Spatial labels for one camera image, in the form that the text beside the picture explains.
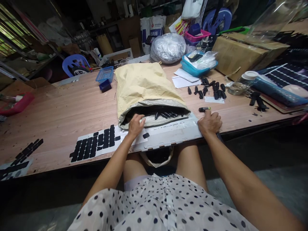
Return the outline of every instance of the polka dot dress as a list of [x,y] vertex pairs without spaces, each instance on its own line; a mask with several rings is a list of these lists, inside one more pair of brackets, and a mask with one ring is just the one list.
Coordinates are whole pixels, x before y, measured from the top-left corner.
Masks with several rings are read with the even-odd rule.
[[173,174],[153,175],[135,189],[93,195],[68,230],[257,230],[239,212],[196,183]]

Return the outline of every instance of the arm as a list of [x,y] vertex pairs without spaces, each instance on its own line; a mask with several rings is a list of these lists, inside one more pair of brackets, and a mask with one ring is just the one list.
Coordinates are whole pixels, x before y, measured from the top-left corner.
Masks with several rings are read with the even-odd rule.
[[215,167],[237,210],[260,231],[306,230],[261,180],[216,136],[222,122],[217,112],[207,111],[198,121]]
[[105,188],[116,188],[124,169],[124,164],[127,158],[129,148],[144,127],[145,119],[143,119],[140,123],[140,120],[143,117],[144,115],[137,114],[133,116],[132,120],[129,123],[128,134],[125,136],[120,146],[117,148],[117,150],[114,152],[114,154],[108,161],[106,167],[96,179],[94,185],[86,196],[86,199],[84,199],[82,206],[84,206],[90,199],[90,197],[92,197],[95,193]]

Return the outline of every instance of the hand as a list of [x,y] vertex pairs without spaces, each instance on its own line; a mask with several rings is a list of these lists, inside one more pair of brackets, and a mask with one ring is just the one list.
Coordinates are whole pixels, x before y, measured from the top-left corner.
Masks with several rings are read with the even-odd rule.
[[129,122],[129,128],[128,128],[128,134],[132,138],[136,138],[142,129],[144,128],[145,119],[143,119],[141,122],[140,120],[144,117],[144,115],[138,115],[134,114],[133,118]]
[[198,121],[199,130],[202,135],[205,137],[209,134],[216,134],[222,125],[220,119],[221,116],[218,115],[218,112],[212,114],[210,110],[206,110],[205,116]]

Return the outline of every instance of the person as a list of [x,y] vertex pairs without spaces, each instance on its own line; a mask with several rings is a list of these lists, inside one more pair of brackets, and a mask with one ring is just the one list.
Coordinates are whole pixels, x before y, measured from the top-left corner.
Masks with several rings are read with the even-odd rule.
[[[69,230],[306,230],[260,179],[216,136],[222,121],[206,111],[198,121],[218,173],[237,210],[208,192],[198,148],[194,143],[174,147],[176,173],[149,176],[136,154],[128,155],[144,127],[135,114],[129,132],[97,178]],[[125,191],[115,190],[124,175]]]

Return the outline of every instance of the window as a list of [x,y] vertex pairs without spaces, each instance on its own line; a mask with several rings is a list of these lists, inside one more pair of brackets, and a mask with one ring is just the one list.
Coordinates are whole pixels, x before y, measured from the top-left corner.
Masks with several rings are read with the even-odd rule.
[[[24,36],[31,36],[32,34],[2,4],[0,4],[0,32],[20,49],[24,49],[29,46],[29,43]],[[0,38],[1,55],[9,56],[15,52],[16,50]]]

